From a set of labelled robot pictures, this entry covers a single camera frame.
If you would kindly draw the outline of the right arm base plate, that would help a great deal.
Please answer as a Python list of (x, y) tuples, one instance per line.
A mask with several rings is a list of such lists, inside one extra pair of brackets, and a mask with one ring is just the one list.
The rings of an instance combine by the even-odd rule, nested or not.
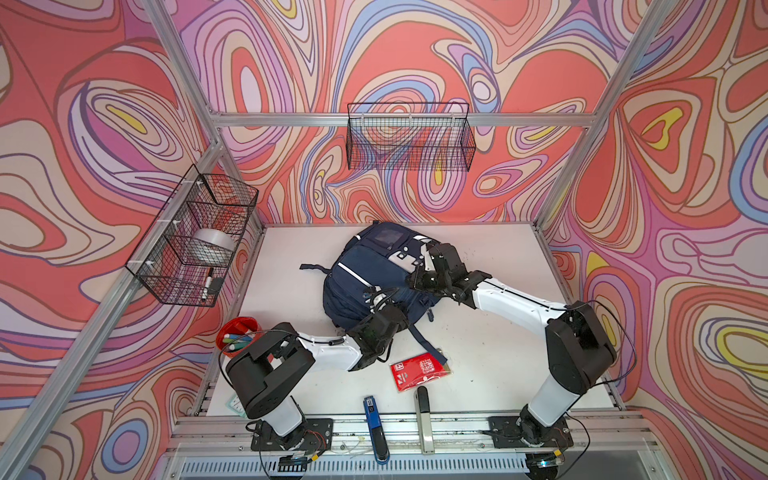
[(480, 433), (489, 436), (497, 449), (567, 450), (574, 445), (564, 417), (552, 426), (519, 416), (491, 416)]

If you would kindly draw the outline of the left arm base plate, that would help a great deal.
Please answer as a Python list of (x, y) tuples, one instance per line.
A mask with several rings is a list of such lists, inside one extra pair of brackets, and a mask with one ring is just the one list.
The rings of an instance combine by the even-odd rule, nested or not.
[(334, 421), (331, 418), (306, 419), (285, 436), (278, 435), (269, 424), (262, 420), (249, 422), (246, 425), (246, 430), (252, 434), (252, 451), (314, 454), (331, 448)]

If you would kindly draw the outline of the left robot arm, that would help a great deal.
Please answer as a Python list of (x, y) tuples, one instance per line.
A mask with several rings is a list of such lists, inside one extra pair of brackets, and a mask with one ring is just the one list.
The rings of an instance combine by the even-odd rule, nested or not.
[(365, 369), (381, 359), (394, 336), (408, 326), (404, 309), (385, 296), (340, 337), (305, 335), (282, 322), (229, 360), (224, 379), (249, 419), (287, 438), (306, 430), (305, 416), (291, 394), (311, 370)]

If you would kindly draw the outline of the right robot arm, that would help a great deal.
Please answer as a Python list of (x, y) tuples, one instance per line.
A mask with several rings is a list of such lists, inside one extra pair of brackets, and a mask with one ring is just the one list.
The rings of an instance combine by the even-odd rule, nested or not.
[(500, 316), (544, 339), (549, 375), (521, 410), (518, 426), (544, 433), (563, 419), (617, 360), (593, 307), (544, 300), (504, 284), (481, 270), (468, 270), (456, 248), (431, 241), (407, 284), (469, 308)]

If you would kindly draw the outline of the navy blue backpack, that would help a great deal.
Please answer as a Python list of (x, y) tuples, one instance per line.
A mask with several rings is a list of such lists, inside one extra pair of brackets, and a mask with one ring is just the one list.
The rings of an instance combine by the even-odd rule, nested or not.
[(416, 328), (423, 317), (432, 318), (439, 298), (407, 286), (407, 276), (423, 260), (425, 245), (436, 240), (403, 225), (373, 222), (354, 235), (330, 267), (302, 264), (301, 270), (325, 274), (322, 303), (325, 314), (344, 334), (367, 317), (372, 307), (385, 296), (403, 302), (409, 332), (427, 353), (443, 365), (448, 362)]

